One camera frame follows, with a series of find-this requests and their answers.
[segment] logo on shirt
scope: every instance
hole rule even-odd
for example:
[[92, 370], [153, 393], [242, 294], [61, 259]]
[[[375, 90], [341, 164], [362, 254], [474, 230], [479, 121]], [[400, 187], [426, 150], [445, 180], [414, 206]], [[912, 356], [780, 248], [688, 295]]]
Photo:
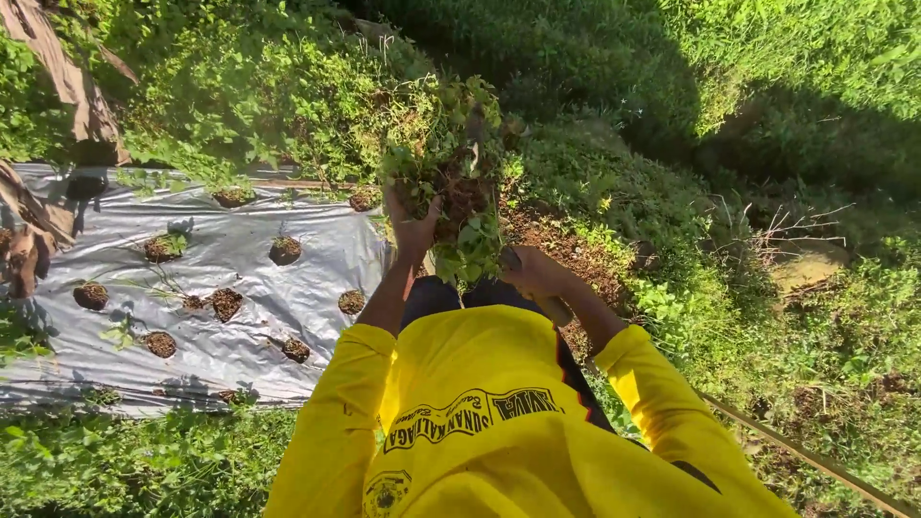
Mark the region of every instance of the logo on shirt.
[[506, 421], [534, 412], [562, 409], [543, 388], [520, 388], [504, 394], [471, 389], [442, 408], [419, 405], [400, 414], [391, 424], [383, 452], [408, 450], [420, 439], [436, 444], [452, 433], [476, 435], [493, 426], [495, 418]]
[[381, 471], [367, 483], [362, 509], [368, 518], [387, 518], [409, 492], [413, 479], [403, 470]]

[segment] hand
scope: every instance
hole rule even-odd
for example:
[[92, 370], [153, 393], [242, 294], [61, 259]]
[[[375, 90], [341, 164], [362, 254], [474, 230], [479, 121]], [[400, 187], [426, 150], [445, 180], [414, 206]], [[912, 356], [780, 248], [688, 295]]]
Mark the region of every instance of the hand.
[[384, 187], [384, 204], [391, 217], [398, 258], [405, 259], [413, 265], [422, 263], [435, 240], [435, 224], [441, 214], [442, 199], [441, 195], [432, 198], [425, 219], [412, 219], [400, 204], [396, 192], [389, 186]]
[[511, 284], [525, 297], [563, 297], [579, 281], [569, 268], [560, 265], [535, 246], [513, 246], [521, 260], [521, 269], [505, 268], [502, 280]]

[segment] yellow long-sleeve shirt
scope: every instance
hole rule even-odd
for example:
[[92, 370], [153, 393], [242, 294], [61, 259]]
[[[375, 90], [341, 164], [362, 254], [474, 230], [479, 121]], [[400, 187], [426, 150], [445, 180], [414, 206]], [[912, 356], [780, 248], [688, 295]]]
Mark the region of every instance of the yellow long-sleeve shirt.
[[595, 362], [651, 452], [587, 422], [556, 356], [550, 321], [509, 306], [430, 315], [398, 340], [350, 327], [265, 516], [796, 516], [641, 327]]

